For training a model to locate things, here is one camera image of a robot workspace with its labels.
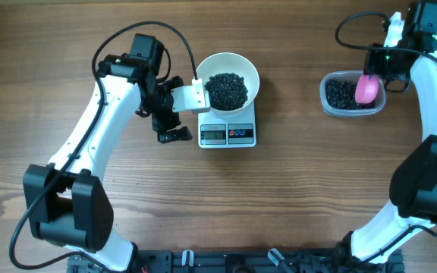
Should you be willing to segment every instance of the wood grain surface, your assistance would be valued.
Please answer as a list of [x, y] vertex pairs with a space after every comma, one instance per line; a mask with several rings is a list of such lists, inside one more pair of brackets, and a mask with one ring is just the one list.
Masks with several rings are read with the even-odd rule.
[[[64, 4], [0, 5], [0, 272], [18, 271], [8, 243], [26, 208], [24, 172], [44, 165], [74, 129], [93, 91], [96, 48], [137, 21], [179, 29], [196, 64], [217, 52], [241, 54], [261, 79], [253, 149], [203, 150], [196, 139], [164, 146], [150, 119], [131, 119], [104, 186], [115, 228], [141, 249], [332, 247], [384, 206], [393, 170], [420, 143], [414, 88], [389, 93], [385, 108], [365, 118], [330, 118], [319, 101], [327, 73], [363, 69], [365, 52], [335, 43], [337, 25], [360, 11], [405, 12], [408, 2], [53, 2]], [[161, 27], [124, 34], [100, 58], [128, 52], [136, 32], [164, 42], [171, 75], [192, 78], [181, 41]], [[384, 36], [378, 20], [362, 19], [343, 37], [370, 44]], [[181, 120], [196, 137], [196, 116]], [[437, 239], [420, 234], [403, 249], [407, 272], [437, 272]], [[31, 264], [65, 251], [34, 240], [27, 227], [17, 246]]]

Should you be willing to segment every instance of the pink silicone cup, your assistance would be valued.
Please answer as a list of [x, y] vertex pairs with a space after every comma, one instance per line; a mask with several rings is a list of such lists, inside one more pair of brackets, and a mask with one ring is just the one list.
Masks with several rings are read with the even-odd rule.
[[371, 103], [377, 97], [379, 80], [371, 75], [362, 75], [355, 89], [355, 101], [357, 103]]

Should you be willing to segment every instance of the container of black beans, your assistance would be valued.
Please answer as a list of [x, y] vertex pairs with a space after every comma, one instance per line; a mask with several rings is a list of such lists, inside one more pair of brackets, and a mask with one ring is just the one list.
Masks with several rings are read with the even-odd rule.
[[381, 81], [373, 102], [355, 102], [355, 89], [362, 75], [362, 71], [340, 71], [326, 75], [319, 88], [323, 112], [334, 117], [359, 117], [381, 111], [385, 105], [385, 89]]
[[196, 73], [209, 93], [211, 112], [218, 116], [240, 113], [259, 92], [257, 69], [239, 54], [214, 54], [202, 61]]

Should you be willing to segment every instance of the digital kitchen scale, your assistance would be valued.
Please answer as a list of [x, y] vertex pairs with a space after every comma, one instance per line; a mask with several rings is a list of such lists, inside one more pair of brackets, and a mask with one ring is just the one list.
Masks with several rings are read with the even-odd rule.
[[247, 148], [256, 145], [254, 102], [241, 112], [218, 116], [213, 112], [198, 114], [198, 145], [204, 149]]

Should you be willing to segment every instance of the clear plastic container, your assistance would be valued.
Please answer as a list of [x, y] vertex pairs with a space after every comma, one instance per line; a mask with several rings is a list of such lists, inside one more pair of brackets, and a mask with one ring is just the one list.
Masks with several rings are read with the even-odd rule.
[[320, 86], [319, 86], [319, 97], [322, 100], [323, 112], [327, 115], [331, 115], [334, 117], [360, 117], [364, 115], [373, 115], [378, 113], [380, 110], [384, 108], [385, 105], [385, 89], [384, 83], [379, 79], [379, 92], [377, 93], [377, 97], [374, 100], [374, 108], [371, 109], [362, 109], [362, 110], [343, 110], [333, 108], [328, 101], [326, 100], [326, 90], [325, 83], [327, 80], [336, 79], [336, 80], [348, 80], [352, 83], [358, 82], [360, 76], [362, 76], [362, 71], [339, 71], [333, 72], [326, 75]]

